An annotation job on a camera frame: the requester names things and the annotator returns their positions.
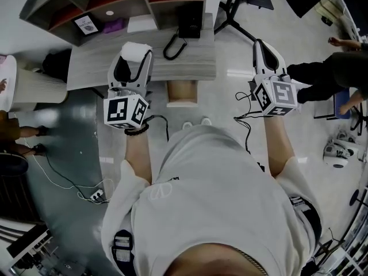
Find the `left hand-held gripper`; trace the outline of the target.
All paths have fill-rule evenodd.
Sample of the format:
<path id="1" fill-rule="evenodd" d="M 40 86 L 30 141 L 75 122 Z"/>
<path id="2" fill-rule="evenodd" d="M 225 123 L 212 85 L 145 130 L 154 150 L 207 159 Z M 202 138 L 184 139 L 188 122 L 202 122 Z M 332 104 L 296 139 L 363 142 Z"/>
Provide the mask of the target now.
<path id="1" fill-rule="evenodd" d="M 140 63 L 136 77 L 132 79 L 128 62 L 120 53 L 115 56 L 108 71 L 110 84 L 108 97 L 103 100 L 105 125 L 116 129 L 138 129 L 142 126 L 149 107 L 145 97 L 153 63 L 153 52 L 148 50 Z"/>

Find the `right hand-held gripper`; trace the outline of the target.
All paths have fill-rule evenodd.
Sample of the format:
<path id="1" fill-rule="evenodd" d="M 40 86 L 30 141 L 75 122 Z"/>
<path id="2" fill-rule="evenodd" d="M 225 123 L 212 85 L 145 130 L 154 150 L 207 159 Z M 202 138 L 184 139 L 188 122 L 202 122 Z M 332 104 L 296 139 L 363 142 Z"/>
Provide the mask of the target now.
<path id="1" fill-rule="evenodd" d="M 258 75 L 254 77 L 256 87 L 252 93 L 264 116 L 285 116 L 297 108 L 296 86 L 286 74 L 284 58 L 261 39 L 253 44 L 253 67 Z M 281 75 L 265 76 L 269 70 Z"/>

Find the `white item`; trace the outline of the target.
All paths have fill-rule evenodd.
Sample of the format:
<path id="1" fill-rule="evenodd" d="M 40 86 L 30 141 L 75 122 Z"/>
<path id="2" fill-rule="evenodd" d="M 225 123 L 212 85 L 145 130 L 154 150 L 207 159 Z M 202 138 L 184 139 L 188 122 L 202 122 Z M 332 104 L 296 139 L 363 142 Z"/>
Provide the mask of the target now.
<path id="1" fill-rule="evenodd" d="M 152 47 L 147 44 L 139 44 L 129 41 L 122 46 L 120 56 L 125 61 L 140 63 L 144 59 L 146 53 L 151 50 Z"/>

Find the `wooden drawer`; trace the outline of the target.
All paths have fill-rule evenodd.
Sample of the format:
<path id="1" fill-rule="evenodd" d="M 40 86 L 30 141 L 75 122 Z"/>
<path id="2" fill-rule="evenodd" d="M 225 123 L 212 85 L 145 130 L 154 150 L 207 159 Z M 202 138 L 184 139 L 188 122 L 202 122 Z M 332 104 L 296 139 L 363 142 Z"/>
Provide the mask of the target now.
<path id="1" fill-rule="evenodd" d="M 198 106 L 198 82 L 195 80 L 167 81 L 167 107 L 193 108 Z"/>

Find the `person's right forearm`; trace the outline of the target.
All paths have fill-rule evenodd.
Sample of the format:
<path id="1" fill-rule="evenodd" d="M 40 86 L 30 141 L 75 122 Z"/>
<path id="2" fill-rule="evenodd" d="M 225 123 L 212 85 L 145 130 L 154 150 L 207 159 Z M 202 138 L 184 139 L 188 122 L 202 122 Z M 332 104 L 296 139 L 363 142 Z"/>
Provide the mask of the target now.
<path id="1" fill-rule="evenodd" d="M 294 151 L 282 117 L 265 117 L 264 125 L 269 170 L 271 176 L 276 178 L 288 160 L 294 157 Z"/>

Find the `person's left forearm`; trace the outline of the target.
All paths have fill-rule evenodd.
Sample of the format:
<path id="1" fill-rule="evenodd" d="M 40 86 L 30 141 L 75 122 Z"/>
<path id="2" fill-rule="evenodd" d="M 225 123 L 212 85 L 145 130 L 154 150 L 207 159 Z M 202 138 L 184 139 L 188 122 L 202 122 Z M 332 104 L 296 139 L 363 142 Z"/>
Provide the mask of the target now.
<path id="1" fill-rule="evenodd" d="M 125 160 L 138 177 L 145 179 L 149 184 L 152 183 L 151 159 L 146 132 L 126 137 Z"/>

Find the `grey wooden desk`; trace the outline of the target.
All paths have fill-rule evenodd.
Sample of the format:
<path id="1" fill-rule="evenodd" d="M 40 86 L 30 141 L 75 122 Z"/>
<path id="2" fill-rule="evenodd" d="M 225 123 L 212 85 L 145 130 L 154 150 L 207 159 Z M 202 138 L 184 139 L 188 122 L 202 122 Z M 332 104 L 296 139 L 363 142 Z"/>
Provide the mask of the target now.
<path id="1" fill-rule="evenodd" d="M 152 47 L 153 82 L 215 80 L 216 49 L 212 14 L 204 15 L 200 37 L 186 39 L 186 48 L 175 60 L 169 61 L 163 57 L 163 50 L 176 31 L 175 28 L 137 33 L 120 30 L 97 35 L 80 47 L 73 47 L 67 89 L 71 91 L 107 85 L 109 68 L 127 41 Z"/>

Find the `purple box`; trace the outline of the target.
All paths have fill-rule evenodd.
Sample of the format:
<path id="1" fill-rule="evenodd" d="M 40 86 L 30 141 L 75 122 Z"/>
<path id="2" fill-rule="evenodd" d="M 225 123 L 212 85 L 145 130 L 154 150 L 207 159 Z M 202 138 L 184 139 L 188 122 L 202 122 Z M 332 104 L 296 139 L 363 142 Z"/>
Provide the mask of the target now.
<path id="1" fill-rule="evenodd" d="M 124 27 L 125 27 L 125 20 L 123 18 L 118 18 L 116 20 L 104 23 L 102 32 L 104 34 L 108 34 L 122 30 L 124 29 Z"/>

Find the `white paper box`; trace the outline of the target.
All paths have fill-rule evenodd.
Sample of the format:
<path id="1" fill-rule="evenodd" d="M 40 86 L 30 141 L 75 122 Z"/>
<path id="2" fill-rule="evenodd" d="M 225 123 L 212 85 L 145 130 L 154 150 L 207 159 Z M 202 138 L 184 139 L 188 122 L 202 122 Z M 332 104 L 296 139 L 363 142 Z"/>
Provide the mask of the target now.
<path id="1" fill-rule="evenodd" d="M 128 21 L 127 33 L 157 30 L 156 22 L 151 14 L 131 17 Z"/>

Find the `black tripod stand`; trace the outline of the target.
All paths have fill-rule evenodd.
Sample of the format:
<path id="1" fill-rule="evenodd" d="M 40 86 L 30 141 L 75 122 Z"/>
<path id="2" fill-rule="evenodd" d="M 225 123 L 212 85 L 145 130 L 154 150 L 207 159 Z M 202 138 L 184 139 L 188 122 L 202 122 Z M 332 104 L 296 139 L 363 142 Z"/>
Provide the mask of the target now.
<path id="1" fill-rule="evenodd" d="M 257 6 L 259 9 L 266 8 L 269 10 L 274 10 L 274 6 L 271 0 L 227 0 L 226 3 L 220 2 L 219 8 L 225 12 L 226 20 L 214 30 L 215 35 L 225 29 L 227 26 L 232 26 L 240 33 L 245 35 L 248 39 L 250 39 L 253 43 L 256 42 L 256 37 L 243 29 L 240 24 L 235 21 L 236 12 L 240 4 L 244 2 L 250 5 Z"/>

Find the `black framed picture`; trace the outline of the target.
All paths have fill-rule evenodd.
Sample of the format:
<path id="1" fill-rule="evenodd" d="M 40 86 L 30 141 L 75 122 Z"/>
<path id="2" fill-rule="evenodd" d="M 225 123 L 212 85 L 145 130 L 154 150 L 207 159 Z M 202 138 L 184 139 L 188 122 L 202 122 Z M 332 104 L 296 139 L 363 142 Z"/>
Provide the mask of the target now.
<path id="1" fill-rule="evenodd" d="M 89 12 L 73 18 L 71 22 L 85 37 L 101 33 L 103 29 L 103 24 Z"/>

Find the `grey wooden desk shelf unit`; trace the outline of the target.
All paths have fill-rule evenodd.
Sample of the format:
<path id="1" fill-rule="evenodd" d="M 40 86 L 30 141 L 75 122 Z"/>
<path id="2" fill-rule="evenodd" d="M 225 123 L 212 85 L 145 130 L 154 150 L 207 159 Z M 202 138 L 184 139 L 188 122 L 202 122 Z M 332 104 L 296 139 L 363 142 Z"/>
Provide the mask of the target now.
<path id="1" fill-rule="evenodd" d="M 46 31 L 73 46 L 79 46 L 91 36 L 79 33 L 71 20 L 91 13 L 104 27 L 104 23 L 123 18 L 151 14 L 159 29 L 178 25 L 178 9 L 195 3 L 202 16 L 206 0 L 27 0 L 19 18 Z"/>

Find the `black backpack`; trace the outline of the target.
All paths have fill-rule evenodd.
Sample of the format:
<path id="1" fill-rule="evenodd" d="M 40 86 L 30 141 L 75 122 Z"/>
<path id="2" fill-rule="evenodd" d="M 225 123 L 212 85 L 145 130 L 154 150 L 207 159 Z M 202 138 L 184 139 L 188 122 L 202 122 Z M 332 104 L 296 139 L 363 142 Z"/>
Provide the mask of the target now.
<path id="1" fill-rule="evenodd" d="M 72 49 L 65 49 L 57 53 L 49 53 L 42 62 L 43 71 L 67 83 L 71 52 Z"/>

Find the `cardboard box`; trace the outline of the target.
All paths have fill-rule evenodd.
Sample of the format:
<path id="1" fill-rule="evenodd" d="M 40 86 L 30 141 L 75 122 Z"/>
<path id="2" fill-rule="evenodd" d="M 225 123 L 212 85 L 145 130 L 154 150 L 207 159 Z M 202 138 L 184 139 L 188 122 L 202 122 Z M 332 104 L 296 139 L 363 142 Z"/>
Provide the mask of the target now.
<path id="1" fill-rule="evenodd" d="M 320 0 L 314 6 L 314 10 L 321 16 L 321 20 L 328 26 L 331 26 L 336 20 L 334 14 L 334 5 L 330 0 Z"/>

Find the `black desk telephone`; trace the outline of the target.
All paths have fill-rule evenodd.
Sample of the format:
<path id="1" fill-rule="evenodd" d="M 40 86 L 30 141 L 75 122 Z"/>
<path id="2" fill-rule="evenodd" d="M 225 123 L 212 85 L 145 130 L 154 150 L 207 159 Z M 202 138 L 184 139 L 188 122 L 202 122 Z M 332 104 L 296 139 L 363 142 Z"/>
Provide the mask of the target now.
<path id="1" fill-rule="evenodd" d="M 188 3 L 178 9 L 178 36 L 183 39 L 200 38 L 202 13 L 195 3 Z"/>

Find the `blue chair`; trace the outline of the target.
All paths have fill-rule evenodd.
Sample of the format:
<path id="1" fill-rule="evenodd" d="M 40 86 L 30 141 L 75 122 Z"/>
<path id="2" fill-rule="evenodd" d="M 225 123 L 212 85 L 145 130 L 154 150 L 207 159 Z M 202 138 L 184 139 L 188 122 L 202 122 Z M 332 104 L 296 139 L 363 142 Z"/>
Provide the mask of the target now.
<path id="1" fill-rule="evenodd" d="M 347 88 L 334 94 L 328 100 L 315 102 L 313 118 L 326 120 L 349 119 L 351 113 L 341 114 L 340 107 L 348 102 L 355 91 L 355 88 Z"/>

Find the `white dome robot head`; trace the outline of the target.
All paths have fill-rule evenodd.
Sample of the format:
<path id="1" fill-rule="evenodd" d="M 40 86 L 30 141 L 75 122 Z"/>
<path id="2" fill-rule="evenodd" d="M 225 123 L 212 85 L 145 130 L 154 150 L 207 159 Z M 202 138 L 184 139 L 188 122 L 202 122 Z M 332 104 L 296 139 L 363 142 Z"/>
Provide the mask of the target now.
<path id="1" fill-rule="evenodd" d="M 350 157 L 357 157 L 359 144 L 350 132 L 341 130 L 336 137 L 331 138 L 323 152 L 323 161 L 333 168 L 344 168 Z"/>

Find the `person's white t-shirt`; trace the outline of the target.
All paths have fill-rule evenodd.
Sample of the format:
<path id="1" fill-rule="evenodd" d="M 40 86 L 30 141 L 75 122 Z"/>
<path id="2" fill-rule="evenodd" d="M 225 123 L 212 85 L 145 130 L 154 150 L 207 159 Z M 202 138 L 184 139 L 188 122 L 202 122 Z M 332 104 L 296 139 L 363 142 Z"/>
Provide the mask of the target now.
<path id="1" fill-rule="evenodd" d="M 268 276 L 300 276 L 320 235 L 296 158 L 273 178 L 229 133 L 197 125 L 172 136 L 151 184 L 121 163 L 101 242 L 122 276 L 164 276 L 179 254 L 206 243 L 235 248 Z"/>

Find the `black round stool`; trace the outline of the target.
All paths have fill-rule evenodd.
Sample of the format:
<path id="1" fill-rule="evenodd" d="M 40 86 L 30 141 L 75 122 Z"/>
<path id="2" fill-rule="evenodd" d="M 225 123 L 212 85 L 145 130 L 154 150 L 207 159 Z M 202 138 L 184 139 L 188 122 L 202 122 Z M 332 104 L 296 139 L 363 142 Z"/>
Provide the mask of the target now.
<path id="1" fill-rule="evenodd" d="M 26 174 L 28 160 L 17 153 L 0 152 L 0 177 L 12 178 Z"/>

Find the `black round stand base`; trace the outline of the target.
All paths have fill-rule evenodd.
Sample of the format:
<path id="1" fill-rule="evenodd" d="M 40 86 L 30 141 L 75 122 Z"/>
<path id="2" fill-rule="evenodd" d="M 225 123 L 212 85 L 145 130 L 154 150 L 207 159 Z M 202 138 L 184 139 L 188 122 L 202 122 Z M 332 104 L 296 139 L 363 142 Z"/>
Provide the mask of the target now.
<path id="1" fill-rule="evenodd" d="M 354 191 L 353 195 L 351 196 L 350 201 L 349 201 L 349 205 L 353 206 L 353 204 L 355 204 L 355 202 L 359 202 L 361 205 L 368 208 L 368 204 L 366 204 L 361 199 L 359 199 L 359 190 L 358 189 L 356 189 L 356 191 Z"/>

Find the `dark wooden cabinet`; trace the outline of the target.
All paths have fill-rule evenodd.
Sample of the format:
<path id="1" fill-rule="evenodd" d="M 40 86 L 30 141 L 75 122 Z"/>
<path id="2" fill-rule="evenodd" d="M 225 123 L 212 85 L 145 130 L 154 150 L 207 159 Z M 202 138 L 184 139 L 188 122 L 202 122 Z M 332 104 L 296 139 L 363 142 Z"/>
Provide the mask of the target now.
<path id="1" fill-rule="evenodd" d="M 0 218 L 42 223 L 26 175 L 0 177 Z"/>

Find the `white round pedestal table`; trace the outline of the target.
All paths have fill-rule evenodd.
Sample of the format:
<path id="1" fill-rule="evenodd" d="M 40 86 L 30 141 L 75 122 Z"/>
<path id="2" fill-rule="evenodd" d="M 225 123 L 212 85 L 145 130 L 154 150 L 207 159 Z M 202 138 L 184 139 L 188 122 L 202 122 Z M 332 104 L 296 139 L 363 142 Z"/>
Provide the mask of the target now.
<path id="1" fill-rule="evenodd" d="M 25 70 L 12 55 L 0 60 L 0 110 L 16 112 L 33 110 L 37 104 L 59 104 L 67 97 L 67 85 L 62 80 Z"/>

